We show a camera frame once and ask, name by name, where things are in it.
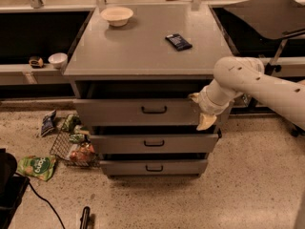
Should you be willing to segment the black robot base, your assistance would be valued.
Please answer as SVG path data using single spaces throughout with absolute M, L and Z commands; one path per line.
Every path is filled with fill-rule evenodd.
M 8 229 L 30 183 L 17 176 L 16 158 L 5 148 L 0 149 L 0 229 Z

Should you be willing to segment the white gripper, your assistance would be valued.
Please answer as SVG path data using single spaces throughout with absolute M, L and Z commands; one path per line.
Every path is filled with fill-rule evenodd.
M 219 86 L 205 86 L 200 93 L 192 93 L 188 98 L 198 103 L 203 113 L 199 116 L 197 131 L 204 131 L 213 126 L 217 115 L 222 114 L 234 99 L 234 92 Z

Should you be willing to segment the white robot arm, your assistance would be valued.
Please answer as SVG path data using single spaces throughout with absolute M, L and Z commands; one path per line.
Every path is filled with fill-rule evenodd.
M 232 100 L 248 94 L 258 102 L 305 129 L 305 84 L 264 73 L 258 58 L 226 56 L 213 68 L 213 81 L 199 93 L 189 95 L 200 110 L 197 131 L 209 129 Z

